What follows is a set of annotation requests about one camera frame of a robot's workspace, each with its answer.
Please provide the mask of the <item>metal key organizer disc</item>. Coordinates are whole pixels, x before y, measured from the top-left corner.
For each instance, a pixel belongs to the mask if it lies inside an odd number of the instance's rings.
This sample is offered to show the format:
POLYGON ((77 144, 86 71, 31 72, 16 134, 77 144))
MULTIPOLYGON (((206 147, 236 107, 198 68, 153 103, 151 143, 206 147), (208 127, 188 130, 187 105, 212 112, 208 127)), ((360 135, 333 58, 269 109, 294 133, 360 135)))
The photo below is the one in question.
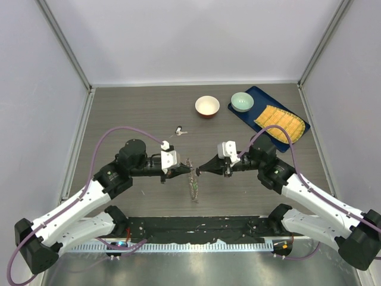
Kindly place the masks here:
POLYGON ((189 194, 192 202, 198 202, 198 181, 196 179, 195 169, 193 168, 192 161, 187 158, 185 165, 190 168, 190 173, 188 173, 188 184, 189 184, 189 194))

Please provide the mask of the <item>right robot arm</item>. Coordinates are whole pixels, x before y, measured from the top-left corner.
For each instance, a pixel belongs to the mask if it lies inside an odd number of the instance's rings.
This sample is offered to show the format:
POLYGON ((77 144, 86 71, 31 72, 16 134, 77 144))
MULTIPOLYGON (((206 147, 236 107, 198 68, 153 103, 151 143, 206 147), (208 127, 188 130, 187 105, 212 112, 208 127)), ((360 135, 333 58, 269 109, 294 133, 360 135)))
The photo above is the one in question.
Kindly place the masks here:
POLYGON ((277 157, 277 150, 265 135, 253 136, 254 142, 242 153, 233 141, 217 146, 217 155, 196 168, 204 172, 232 176, 235 172, 256 170, 257 178, 275 191, 310 210, 313 215, 279 204, 269 215, 269 228, 275 235, 286 231, 310 237, 337 251, 352 267, 366 271, 380 253, 380 214, 363 212, 321 190, 277 157))

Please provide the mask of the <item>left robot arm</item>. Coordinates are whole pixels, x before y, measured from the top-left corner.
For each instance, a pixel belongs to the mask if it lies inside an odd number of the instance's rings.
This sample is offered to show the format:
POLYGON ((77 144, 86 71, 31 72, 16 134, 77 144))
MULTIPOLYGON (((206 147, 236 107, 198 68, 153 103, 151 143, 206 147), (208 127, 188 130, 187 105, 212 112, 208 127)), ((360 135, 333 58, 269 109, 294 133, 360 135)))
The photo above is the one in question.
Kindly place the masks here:
POLYGON ((17 249, 31 273, 40 274, 70 247, 92 238, 109 234, 119 238, 126 233, 127 217, 116 206, 107 207, 88 223, 81 219, 132 187, 133 177, 157 176, 164 183, 190 172, 168 142, 160 153, 148 156, 145 143, 131 139, 111 163, 91 175, 90 181, 67 201, 33 221, 19 220, 14 225, 17 249))

